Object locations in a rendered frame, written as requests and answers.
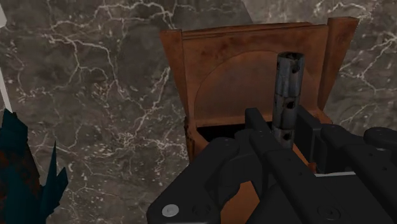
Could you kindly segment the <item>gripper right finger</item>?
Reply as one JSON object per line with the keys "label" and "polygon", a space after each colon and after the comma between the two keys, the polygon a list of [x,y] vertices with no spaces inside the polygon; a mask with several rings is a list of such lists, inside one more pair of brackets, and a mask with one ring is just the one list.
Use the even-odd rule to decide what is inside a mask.
{"label": "gripper right finger", "polygon": [[397,130],[372,127],[357,136],[339,125],[321,123],[299,106],[294,142],[322,174],[352,169],[387,213],[369,210],[373,224],[386,224],[384,217],[397,224]]}

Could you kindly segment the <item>brown wooden open box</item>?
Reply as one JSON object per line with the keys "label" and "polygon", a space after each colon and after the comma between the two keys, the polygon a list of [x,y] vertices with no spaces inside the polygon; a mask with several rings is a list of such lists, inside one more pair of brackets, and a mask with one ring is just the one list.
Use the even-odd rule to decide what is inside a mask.
{"label": "brown wooden open box", "polygon": [[[356,18],[337,17],[324,25],[293,22],[162,31],[160,39],[186,112],[190,164],[212,140],[233,138],[244,130],[247,108],[271,118],[281,52],[304,54],[300,103],[328,123],[324,105],[357,26]],[[227,170],[236,171],[239,184],[221,210],[221,224],[245,224],[258,205],[255,182],[247,179],[253,167],[253,162],[227,164]]]}

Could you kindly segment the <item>dark teal spiky object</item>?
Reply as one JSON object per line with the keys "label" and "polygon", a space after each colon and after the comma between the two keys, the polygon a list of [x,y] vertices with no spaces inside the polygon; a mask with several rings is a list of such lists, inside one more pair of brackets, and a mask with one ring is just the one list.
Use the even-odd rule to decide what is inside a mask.
{"label": "dark teal spiky object", "polygon": [[27,126],[4,110],[0,127],[0,224],[46,224],[68,185],[67,171],[57,171],[54,148],[45,185],[27,143]]}

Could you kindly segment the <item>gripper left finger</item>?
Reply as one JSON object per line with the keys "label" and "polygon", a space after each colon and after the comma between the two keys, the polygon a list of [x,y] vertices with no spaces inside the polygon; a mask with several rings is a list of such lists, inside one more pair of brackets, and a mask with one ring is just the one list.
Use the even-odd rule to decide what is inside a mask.
{"label": "gripper left finger", "polygon": [[256,108],[245,111],[246,129],[212,140],[155,199],[148,224],[221,224],[221,210],[237,192],[234,169],[247,165],[260,202],[246,224],[342,224],[342,208],[291,149],[275,140]]}

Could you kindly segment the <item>dark metal tube with holes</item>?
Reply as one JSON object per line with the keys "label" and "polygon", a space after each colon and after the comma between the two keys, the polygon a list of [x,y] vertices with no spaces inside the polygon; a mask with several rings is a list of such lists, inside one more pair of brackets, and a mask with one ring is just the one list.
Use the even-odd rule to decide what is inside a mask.
{"label": "dark metal tube with holes", "polygon": [[304,65],[302,53],[282,52],[277,56],[272,133],[283,148],[293,147]]}

